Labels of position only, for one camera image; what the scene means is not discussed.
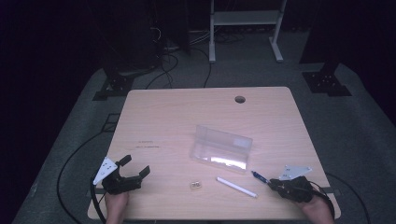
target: dark background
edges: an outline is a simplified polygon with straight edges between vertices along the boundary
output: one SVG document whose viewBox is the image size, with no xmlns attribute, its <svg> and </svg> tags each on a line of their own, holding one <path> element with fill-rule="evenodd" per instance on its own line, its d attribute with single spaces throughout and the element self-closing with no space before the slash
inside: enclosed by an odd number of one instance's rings
<svg viewBox="0 0 396 224">
<path fill-rule="evenodd" d="M 108 5 L 109 1 L 94 2 L 0 3 L 1 95 L 2 103 L 6 103 L 1 125 L 1 211 L 5 223 L 15 217 L 79 94 L 91 75 L 102 67 L 103 58 L 121 54 L 119 60 L 135 63 L 135 55 L 146 52 L 135 46 L 131 46 L 132 51 L 122 51 L 126 49 L 122 38 L 129 35 L 116 23 L 110 10 L 114 7 Z M 126 4 L 121 0 L 113 2 Z M 179 25 L 182 34 L 185 26 L 208 28 L 208 0 L 132 2 L 144 3 L 141 11 L 147 11 L 152 23 L 187 15 Z M 228 4 L 229 1 L 218 1 L 216 7 L 226 8 Z M 234 9 L 267 9 L 277 4 L 238 1 Z M 180 6 L 186 11 L 178 15 Z M 360 76 L 367 91 L 395 123 L 395 9 L 390 0 L 289 1 L 282 30 L 311 28 L 302 63 L 322 63 L 334 49 L 341 63 Z"/>
</svg>

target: table surface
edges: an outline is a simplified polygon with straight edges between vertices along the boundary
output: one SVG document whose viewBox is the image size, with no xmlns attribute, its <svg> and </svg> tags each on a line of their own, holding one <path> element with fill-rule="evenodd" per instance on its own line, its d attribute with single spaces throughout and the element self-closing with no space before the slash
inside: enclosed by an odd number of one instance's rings
<svg viewBox="0 0 396 224">
<path fill-rule="evenodd" d="M 246 101 L 239 104 L 235 97 Z M 237 173 L 190 158 L 197 125 L 253 139 L 247 171 Z M 130 91 L 107 156 L 132 160 L 122 176 L 151 173 L 130 192 L 126 218 L 146 220 L 302 219 L 293 203 L 254 178 L 277 178 L 285 165 L 309 166 L 308 180 L 329 187 L 297 105 L 286 87 Z M 252 198 L 216 180 L 220 176 L 259 195 Z M 191 189 L 191 182 L 202 187 Z M 329 194 L 335 216 L 341 211 Z M 101 203 L 106 215 L 106 207 Z M 90 218 L 98 218 L 91 203 Z"/>
</svg>

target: transparent container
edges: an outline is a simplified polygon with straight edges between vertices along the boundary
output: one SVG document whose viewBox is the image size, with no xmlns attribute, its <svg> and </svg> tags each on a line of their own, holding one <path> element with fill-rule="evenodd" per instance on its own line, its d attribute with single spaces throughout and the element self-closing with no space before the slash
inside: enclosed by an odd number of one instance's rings
<svg viewBox="0 0 396 224">
<path fill-rule="evenodd" d="M 237 172 L 248 168 L 253 139 L 197 125 L 191 158 Z"/>
</svg>

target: pen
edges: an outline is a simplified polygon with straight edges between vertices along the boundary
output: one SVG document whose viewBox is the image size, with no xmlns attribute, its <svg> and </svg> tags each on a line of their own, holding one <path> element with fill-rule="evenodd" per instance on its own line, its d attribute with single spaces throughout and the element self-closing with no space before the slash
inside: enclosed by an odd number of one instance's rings
<svg viewBox="0 0 396 224">
<path fill-rule="evenodd" d="M 231 187 L 231 188 L 233 188 L 233 189 L 237 189 L 237 190 L 239 190 L 239 191 L 241 191 L 241 192 L 244 192 L 244 193 L 246 193 L 247 195 L 249 195 L 249 196 L 251 196 L 251 197 L 253 197 L 253 198 L 257 198 L 257 197 L 258 197 L 257 194 L 255 194 L 255 193 L 253 193 L 253 192 L 251 192 L 251 191 L 249 191 L 249 190 L 247 190 L 247 189 L 243 189 L 243 188 L 241 188 L 241 187 L 239 187 L 239 186 L 237 186 L 237 185 L 231 183 L 230 181 L 227 181 L 227 180 L 225 180 L 225 179 L 223 179 L 223 178 L 221 178 L 221 177 L 218 177 L 217 180 L 218 180 L 220 183 L 223 183 L 223 184 L 225 184 L 225 185 L 227 185 L 227 186 L 229 186 L 229 187 Z"/>
<path fill-rule="evenodd" d="M 255 172 L 255 171 L 252 171 L 251 173 L 253 173 L 253 176 L 260 179 L 260 181 L 262 181 L 262 183 L 264 183 L 264 184 L 268 184 L 270 182 L 269 180 L 264 178 L 264 176 L 259 175 L 259 173 Z"/>
</svg>

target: person's hand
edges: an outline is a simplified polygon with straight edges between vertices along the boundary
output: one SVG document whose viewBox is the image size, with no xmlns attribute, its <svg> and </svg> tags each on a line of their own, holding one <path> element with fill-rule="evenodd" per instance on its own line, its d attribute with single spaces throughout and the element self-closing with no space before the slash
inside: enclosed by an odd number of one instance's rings
<svg viewBox="0 0 396 224">
<path fill-rule="evenodd" d="M 107 221 L 106 224 L 121 224 L 125 217 L 125 208 L 129 201 L 129 192 L 105 195 Z"/>
<path fill-rule="evenodd" d="M 317 195 L 313 195 L 309 203 L 295 203 L 315 224 L 333 224 L 332 212 L 326 202 Z"/>
</svg>

